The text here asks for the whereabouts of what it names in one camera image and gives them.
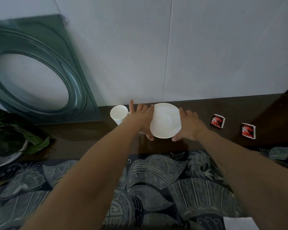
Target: cup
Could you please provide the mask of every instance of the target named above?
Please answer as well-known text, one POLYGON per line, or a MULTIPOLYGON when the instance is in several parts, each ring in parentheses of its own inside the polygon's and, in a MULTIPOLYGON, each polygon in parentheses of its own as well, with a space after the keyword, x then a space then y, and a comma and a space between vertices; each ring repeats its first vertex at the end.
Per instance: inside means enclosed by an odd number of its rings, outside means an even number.
POLYGON ((110 111, 110 116, 116 122, 117 125, 123 122, 124 118, 129 114, 130 112, 128 112, 127 107, 123 105, 115 106, 110 111))

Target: white wall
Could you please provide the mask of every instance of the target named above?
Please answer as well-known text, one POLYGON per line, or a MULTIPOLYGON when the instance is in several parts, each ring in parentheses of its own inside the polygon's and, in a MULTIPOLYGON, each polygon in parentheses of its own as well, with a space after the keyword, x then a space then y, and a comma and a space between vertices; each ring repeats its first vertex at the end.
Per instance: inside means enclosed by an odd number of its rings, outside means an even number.
POLYGON ((288 0, 0 0, 0 19, 54 13, 99 106, 288 89, 288 0))

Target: white saucer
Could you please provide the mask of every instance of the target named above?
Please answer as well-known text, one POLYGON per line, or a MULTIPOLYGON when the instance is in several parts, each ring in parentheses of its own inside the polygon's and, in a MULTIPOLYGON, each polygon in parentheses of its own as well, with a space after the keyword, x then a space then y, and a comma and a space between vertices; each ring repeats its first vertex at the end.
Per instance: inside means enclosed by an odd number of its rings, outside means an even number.
POLYGON ((150 124, 151 133, 157 138, 167 139, 181 129, 179 109, 169 103, 155 104, 154 117, 150 124))

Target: red card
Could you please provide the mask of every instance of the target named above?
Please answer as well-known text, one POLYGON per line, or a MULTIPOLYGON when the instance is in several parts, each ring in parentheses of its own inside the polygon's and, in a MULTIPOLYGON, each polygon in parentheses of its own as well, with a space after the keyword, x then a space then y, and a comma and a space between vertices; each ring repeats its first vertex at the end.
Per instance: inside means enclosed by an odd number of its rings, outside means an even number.
POLYGON ((217 114, 214 114, 212 116, 212 120, 211 120, 212 125, 219 127, 219 128, 223 128, 224 122, 225 122, 225 118, 223 116, 220 116, 217 114))
POLYGON ((242 135, 250 138, 256 139, 256 127, 248 123, 242 123, 242 135))

